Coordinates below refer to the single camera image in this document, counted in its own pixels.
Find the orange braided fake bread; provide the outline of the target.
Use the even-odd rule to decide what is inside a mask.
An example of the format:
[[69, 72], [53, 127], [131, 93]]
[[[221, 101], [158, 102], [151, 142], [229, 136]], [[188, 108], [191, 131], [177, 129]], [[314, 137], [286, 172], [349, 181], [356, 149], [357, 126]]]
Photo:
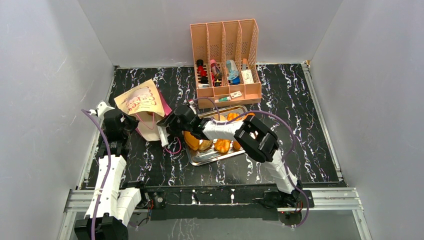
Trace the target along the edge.
[[217, 139], [214, 144], [214, 149], [219, 153], [226, 154], [231, 146], [233, 146], [233, 141], [228, 139]]

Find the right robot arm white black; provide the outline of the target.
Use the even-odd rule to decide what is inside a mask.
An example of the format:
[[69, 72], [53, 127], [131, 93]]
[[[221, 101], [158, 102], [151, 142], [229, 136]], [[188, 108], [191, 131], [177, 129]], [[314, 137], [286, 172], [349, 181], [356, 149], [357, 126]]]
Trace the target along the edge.
[[174, 109], [157, 126], [166, 128], [173, 136], [189, 132], [199, 140], [238, 142], [247, 156], [252, 161], [262, 163], [274, 178], [278, 192], [272, 196], [270, 207], [295, 208], [301, 201], [301, 183], [286, 163], [286, 157], [293, 152], [296, 144], [292, 143], [288, 151], [281, 152], [277, 134], [253, 116], [251, 111], [232, 120], [217, 120], [199, 117], [189, 104], [185, 104]]

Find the metal tongs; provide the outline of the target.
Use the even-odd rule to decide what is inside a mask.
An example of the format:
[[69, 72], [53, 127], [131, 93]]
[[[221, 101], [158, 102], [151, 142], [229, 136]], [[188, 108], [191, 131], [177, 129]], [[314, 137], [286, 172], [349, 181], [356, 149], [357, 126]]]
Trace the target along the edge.
[[169, 140], [168, 140], [168, 136], [169, 134], [167, 133], [167, 130], [165, 127], [162, 126], [158, 126], [157, 127], [158, 133], [159, 133], [159, 138], [161, 141], [161, 146], [162, 147], [166, 147], [169, 144]]

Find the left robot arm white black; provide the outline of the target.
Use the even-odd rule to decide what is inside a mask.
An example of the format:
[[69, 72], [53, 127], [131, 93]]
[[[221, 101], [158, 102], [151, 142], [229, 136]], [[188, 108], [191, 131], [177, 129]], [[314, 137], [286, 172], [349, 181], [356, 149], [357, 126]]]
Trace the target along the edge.
[[82, 112], [99, 130], [102, 143], [97, 152], [94, 192], [83, 219], [75, 222], [74, 233], [79, 240], [127, 240], [131, 215], [136, 207], [144, 208], [150, 200], [140, 181], [121, 186], [128, 158], [126, 143], [138, 121], [104, 102]]

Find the long orange fake baguette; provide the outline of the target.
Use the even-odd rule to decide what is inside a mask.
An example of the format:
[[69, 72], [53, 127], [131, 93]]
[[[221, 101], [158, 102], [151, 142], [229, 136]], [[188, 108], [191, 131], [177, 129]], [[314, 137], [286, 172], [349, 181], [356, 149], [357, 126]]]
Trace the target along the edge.
[[[228, 121], [234, 120], [239, 115], [240, 115], [239, 113], [231, 113], [231, 114], [228, 115], [227, 120]], [[247, 115], [239, 117], [238, 119], [236, 119], [236, 121], [243, 121], [247, 116], [255, 116], [255, 114], [254, 113], [248, 113]], [[237, 141], [232, 142], [232, 147], [235, 151], [239, 151], [241, 149], [241, 145]]]

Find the silver metal tray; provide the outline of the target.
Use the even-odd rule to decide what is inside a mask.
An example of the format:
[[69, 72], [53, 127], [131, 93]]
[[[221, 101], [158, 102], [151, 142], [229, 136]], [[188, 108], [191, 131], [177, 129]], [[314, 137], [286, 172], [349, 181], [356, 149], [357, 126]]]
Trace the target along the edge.
[[[244, 105], [234, 105], [219, 109], [220, 114], [225, 117], [227, 117], [230, 113], [242, 114], [247, 111], [248, 110]], [[245, 153], [243, 148], [240, 148], [240, 150], [235, 150], [233, 148], [232, 142], [230, 143], [230, 148], [227, 153], [220, 153], [219, 151], [215, 150], [215, 142], [216, 140], [214, 140], [213, 144], [205, 150], [193, 150], [187, 145], [186, 142], [184, 142], [183, 144], [185, 146], [189, 162], [193, 166], [201, 166]]]

